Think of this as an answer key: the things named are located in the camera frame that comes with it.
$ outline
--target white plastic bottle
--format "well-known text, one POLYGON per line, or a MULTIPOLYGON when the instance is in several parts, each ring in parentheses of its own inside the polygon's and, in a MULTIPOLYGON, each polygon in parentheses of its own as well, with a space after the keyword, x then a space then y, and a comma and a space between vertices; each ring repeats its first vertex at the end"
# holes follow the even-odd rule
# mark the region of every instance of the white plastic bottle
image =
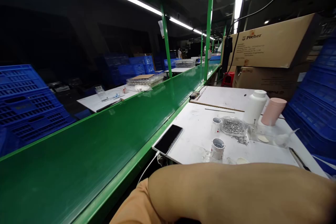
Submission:
POLYGON ((263 108, 266 104, 266 91, 264 90, 255 90, 253 94, 250 95, 250 99, 247 104, 247 108, 244 112, 243 121, 248 124, 254 124, 259 120, 260 114, 263 111, 263 108))

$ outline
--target green conveyor belt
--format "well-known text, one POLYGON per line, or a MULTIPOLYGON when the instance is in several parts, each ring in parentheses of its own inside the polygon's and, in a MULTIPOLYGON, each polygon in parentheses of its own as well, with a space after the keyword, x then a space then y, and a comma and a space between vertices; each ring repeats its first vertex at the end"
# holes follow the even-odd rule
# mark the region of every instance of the green conveyor belt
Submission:
MULTIPOLYGON (((217 68, 210 65, 209 76, 217 68)), ((115 176, 203 84, 203 71, 193 68, 1 158, 0 223, 73 222, 118 184, 115 176)))

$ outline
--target black cable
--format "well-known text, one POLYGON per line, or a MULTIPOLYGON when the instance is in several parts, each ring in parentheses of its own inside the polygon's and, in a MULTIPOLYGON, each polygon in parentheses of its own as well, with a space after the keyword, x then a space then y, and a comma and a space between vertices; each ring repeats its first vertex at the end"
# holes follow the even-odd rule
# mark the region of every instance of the black cable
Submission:
POLYGON ((235 54, 235 50, 236 50, 236 46, 237 46, 237 42, 238 42, 238 37, 239 37, 239 33, 237 33, 237 39, 236 39, 236 43, 235 43, 235 45, 234 45, 234 49, 233 49, 233 53, 232 53, 232 59, 231 59, 231 64, 230 64, 229 70, 224 74, 224 76, 223 76, 222 79, 217 80, 217 81, 215 81, 215 82, 208 83, 207 85, 212 84, 212 83, 216 83, 216 82, 218 82, 218 81, 223 80, 223 79, 227 76, 228 72, 230 72, 230 69, 231 69, 231 67, 232 67, 232 63, 233 63, 233 56, 234 56, 234 54, 235 54))
MULTIPOLYGON (((231 35, 231 29, 232 29, 232 26, 234 25, 234 23, 236 23, 236 22, 239 21, 239 20, 242 20, 242 19, 244 19, 244 18, 253 16, 253 15, 259 13, 260 11, 264 10, 265 8, 267 8, 272 2, 274 2, 274 0, 271 0, 268 4, 266 4, 266 5, 265 5, 264 7, 262 7, 260 10, 257 10, 257 11, 254 12, 254 13, 251 13, 251 14, 249 14, 249 15, 246 15, 246 16, 244 16, 244 17, 241 17, 241 18, 238 18, 237 20, 235 20, 235 21, 231 24, 231 26, 230 26, 228 37, 230 37, 230 35, 231 35)), ((235 56, 235 50, 236 50, 236 45, 237 45, 237 42, 238 42, 238 36, 239 36, 239 32, 237 33, 237 39, 236 39, 236 43, 235 43, 235 45, 234 45, 234 49, 233 49, 233 52, 232 52, 231 64, 230 64, 230 67, 229 67, 228 71, 224 74, 224 76, 223 76, 222 79, 217 80, 217 81, 215 81, 215 82, 208 83, 207 85, 209 85, 209 84, 213 84, 213 83, 216 83, 216 82, 218 82, 218 81, 223 80, 223 79, 227 76, 228 72, 230 72, 230 69, 231 69, 231 67, 232 67, 232 63, 233 63, 233 57, 235 56)))
POLYGON ((236 20, 231 24, 231 26, 230 26, 229 36, 230 36, 230 34, 231 34, 232 26, 233 26, 236 22, 238 22, 239 20, 242 20, 242 19, 244 19, 244 18, 253 16, 253 15, 259 13, 260 11, 264 10, 265 8, 267 8, 267 7, 268 7, 271 3, 273 3, 273 2, 274 2, 274 0, 271 0, 268 4, 266 4, 266 5, 265 5, 264 7, 262 7, 260 10, 257 10, 257 11, 254 12, 254 13, 251 13, 251 14, 248 14, 248 15, 246 15, 246 16, 244 16, 244 17, 241 17, 241 18, 236 19, 236 20))

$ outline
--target smartphone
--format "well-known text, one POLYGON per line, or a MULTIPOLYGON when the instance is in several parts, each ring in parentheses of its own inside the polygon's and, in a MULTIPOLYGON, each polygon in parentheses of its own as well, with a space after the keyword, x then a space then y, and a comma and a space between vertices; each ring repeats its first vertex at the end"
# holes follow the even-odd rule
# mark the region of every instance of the smartphone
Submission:
POLYGON ((167 155, 170 148, 182 132, 182 128, 176 125, 171 125, 160 140, 153 146, 154 150, 160 151, 163 155, 167 155))

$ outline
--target plastic lid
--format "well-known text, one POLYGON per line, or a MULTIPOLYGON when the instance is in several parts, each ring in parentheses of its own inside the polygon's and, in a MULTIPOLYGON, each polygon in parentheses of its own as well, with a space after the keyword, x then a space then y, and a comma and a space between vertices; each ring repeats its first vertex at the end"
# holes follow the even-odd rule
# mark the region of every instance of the plastic lid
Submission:
POLYGON ((269 104, 277 106, 277 107, 285 107, 286 103, 287 103, 286 100, 280 99, 280 98, 271 98, 269 101, 269 104))
POLYGON ((266 91, 264 90, 255 90, 253 92, 253 95, 256 97, 265 97, 266 96, 266 91))

